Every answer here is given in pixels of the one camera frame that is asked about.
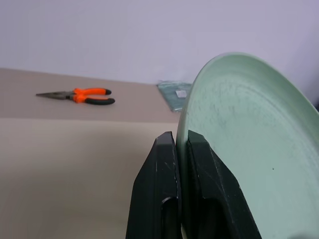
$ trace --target pliers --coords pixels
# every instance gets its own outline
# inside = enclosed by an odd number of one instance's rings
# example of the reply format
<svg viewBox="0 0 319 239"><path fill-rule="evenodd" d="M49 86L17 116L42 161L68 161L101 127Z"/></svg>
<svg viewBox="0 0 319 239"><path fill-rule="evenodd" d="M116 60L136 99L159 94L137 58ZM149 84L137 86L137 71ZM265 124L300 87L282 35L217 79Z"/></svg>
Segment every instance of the pliers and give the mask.
<svg viewBox="0 0 319 239"><path fill-rule="evenodd" d="M36 96L53 98L58 100L72 100L76 103L87 103L91 105L110 105L115 102L113 98L91 98L88 95L110 95L112 92L103 88L75 88L73 91L58 91L36 94Z"/></svg>

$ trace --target orange pliers handle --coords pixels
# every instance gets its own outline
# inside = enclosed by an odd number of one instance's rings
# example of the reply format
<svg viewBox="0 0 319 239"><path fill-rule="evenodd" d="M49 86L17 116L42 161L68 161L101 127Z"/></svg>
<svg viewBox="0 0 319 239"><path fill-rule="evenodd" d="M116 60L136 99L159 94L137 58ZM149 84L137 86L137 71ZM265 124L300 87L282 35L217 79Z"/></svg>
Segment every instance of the orange pliers handle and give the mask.
<svg viewBox="0 0 319 239"><path fill-rule="evenodd" d="M76 103L88 103L92 105L110 105L115 102L113 98L93 98L88 95L109 95L112 92L103 88L88 88L73 90L72 100Z"/></svg>

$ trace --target mint green plate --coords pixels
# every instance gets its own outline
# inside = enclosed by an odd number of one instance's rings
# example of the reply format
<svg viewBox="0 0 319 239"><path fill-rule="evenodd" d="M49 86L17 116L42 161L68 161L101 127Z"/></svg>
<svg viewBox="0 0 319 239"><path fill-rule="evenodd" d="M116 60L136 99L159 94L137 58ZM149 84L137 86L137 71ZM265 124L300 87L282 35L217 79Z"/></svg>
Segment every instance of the mint green plate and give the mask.
<svg viewBox="0 0 319 239"><path fill-rule="evenodd" d="M212 59L178 125L183 179L188 130L235 175L262 238L319 238L319 115L283 75L246 54Z"/></svg>

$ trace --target beige table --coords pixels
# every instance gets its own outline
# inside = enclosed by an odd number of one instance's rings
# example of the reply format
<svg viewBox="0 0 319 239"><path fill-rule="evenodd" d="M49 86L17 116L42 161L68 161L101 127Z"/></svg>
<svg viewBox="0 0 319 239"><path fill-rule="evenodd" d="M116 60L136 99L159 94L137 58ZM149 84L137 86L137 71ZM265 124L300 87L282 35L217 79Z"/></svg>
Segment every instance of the beige table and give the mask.
<svg viewBox="0 0 319 239"><path fill-rule="evenodd" d="M13 70L0 80L1 98L17 97L0 110L0 238L125 238L134 179L179 115L155 86ZM34 97L74 87L108 87L117 102Z"/></svg>
<svg viewBox="0 0 319 239"><path fill-rule="evenodd" d="M35 96L94 87L112 90L116 102L110 106L92 106ZM0 96L0 118L170 123L179 119L179 114L169 110L155 85L0 68Z"/></svg>

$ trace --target plate surface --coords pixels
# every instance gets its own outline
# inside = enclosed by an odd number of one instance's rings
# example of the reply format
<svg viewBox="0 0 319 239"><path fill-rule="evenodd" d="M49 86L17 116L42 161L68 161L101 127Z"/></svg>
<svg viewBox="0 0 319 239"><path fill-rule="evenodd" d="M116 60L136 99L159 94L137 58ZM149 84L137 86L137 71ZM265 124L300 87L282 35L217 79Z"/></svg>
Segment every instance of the plate surface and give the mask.
<svg viewBox="0 0 319 239"><path fill-rule="evenodd" d="M235 175L262 238L319 238L319 115L283 75L242 53L212 59L178 124L183 179L188 130Z"/></svg>

